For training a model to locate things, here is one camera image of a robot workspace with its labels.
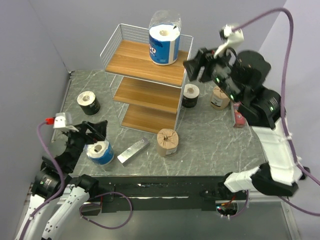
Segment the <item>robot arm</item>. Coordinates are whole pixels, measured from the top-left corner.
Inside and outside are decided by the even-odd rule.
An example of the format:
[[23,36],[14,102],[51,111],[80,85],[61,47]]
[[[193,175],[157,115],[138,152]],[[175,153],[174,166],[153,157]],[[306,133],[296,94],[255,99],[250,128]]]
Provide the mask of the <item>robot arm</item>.
[[267,161],[247,171],[228,173],[220,186],[221,195],[258,190],[265,195],[290,197],[298,189],[302,172],[283,131],[281,96],[263,86],[271,65],[258,52],[245,50],[237,55],[234,49],[235,61],[231,64],[225,53],[243,41],[242,31],[232,32],[232,26],[227,25],[220,35],[226,40],[224,44],[211,50],[199,49],[196,57],[183,65],[190,81],[197,79],[204,67],[200,82],[213,81],[233,102],[241,102],[238,111],[257,134]]
[[85,174],[79,177],[69,197],[50,218],[46,226],[41,228],[44,229],[42,239],[58,240],[67,222],[79,212],[79,208],[89,198],[93,198],[97,193],[98,181],[96,179]]
[[[72,125],[69,114],[57,113],[53,123],[55,129],[63,131],[63,134],[68,137],[64,152],[55,157],[64,175],[63,187],[65,188],[72,179],[69,173],[74,171],[84,146],[106,139],[108,122],[106,120],[99,123],[84,121],[81,124]],[[61,225],[73,216],[72,213],[77,211],[82,203],[96,194],[98,182],[90,176],[81,176],[76,187],[72,190],[72,195],[53,215],[52,219],[50,217],[61,195],[44,205],[31,219],[26,232],[23,232],[30,214],[60,188],[61,180],[56,168],[47,156],[43,156],[42,159],[41,171],[36,175],[31,189],[32,196],[28,212],[15,240],[57,239],[62,231]]]

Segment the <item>plastic wrapped toilet paper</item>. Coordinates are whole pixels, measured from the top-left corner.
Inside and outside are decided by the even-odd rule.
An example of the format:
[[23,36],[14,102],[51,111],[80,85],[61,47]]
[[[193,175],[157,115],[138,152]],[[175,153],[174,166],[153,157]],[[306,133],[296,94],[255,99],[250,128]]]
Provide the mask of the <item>plastic wrapped toilet paper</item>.
[[184,86],[182,106],[185,108],[193,108],[197,105],[200,90],[196,85],[186,84]]
[[107,140],[86,145],[85,151],[86,155],[97,165],[109,164],[115,156],[114,150]]
[[157,11],[149,25],[149,54],[158,65],[173,64],[178,58],[180,15],[173,10]]
[[89,116],[100,111],[100,103],[93,91],[84,91],[76,99],[83,112]]

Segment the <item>blue label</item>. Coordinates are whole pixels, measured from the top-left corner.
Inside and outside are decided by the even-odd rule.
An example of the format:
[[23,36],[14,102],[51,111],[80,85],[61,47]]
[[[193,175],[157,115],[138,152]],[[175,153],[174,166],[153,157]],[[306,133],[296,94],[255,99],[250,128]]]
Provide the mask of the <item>blue label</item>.
[[114,158],[114,150],[111,147],[111,144],[109,143],[109,146],[107,148],[107,150],[105,150],[103,156],[98,157],[98,158],[91,158],[91,160],[98,165],[104,165],[107,164],[109,162],[111,162],[111,160]]
[[158,41],[149,34],[150,58],[157,64],[168,64],[175,61],[178,57],[179,41],[180,36],[171,43],[170,41]]
[[180,43],[180,35],[177,37],[174,43],[174,54],[173,59],[176,60],[178,58],[178,52],[179,52],[179,43]]

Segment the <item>black toilet paper roll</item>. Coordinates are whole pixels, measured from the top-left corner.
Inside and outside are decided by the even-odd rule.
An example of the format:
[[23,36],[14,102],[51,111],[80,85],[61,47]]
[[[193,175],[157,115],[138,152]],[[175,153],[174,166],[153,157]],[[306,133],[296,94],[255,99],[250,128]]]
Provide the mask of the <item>black toilet paper roll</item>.
[[193,108],[197,105],[200,90],[196,85],[186,84],[183,91],[182,106]]
[[84,91],[76,99],[83,112],[89,116],[100,111],[100,103],[93,91]]

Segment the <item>metal wire rack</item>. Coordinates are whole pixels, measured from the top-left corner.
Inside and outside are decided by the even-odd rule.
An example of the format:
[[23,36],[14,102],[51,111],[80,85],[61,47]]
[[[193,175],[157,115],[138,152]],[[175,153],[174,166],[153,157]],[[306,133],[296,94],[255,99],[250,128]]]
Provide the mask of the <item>metal wire rack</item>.
[[[104,69],[106,69],[106,67],[108,66],[110,60],[112,59],[113,55],[115,54],[122,40],[148,44],[149,29],[128,25],[128,24],[123,24],[123,23],[119,24],[100,54],[100,59]],[[190,58],[190,55],[192,52],[192,46],[193,46],[193,37],[189,35],[181,34],[180,42],[179,42],[179,50],[188,52],[188,57],[187,57],[188,59]],[[106,76],[107,84],[110,88],[112,97],[114,97],[124,76],[118,75],[118,74],[111,74],[107,72],[105,73],[105,76]],[[188,81],[187,73],[186,71],[184,71],[182,85],[181,87],[179,87],[181,88],[181,92],[180,92],[180,99],[179,99],[174,129],[177,126],[182,97],[183,97],[183,91],[187,81]],[[118,115],[119,123],[121,125],[129,105],[127,103],[115,102],[115,101],[113,101],[113,103]]]

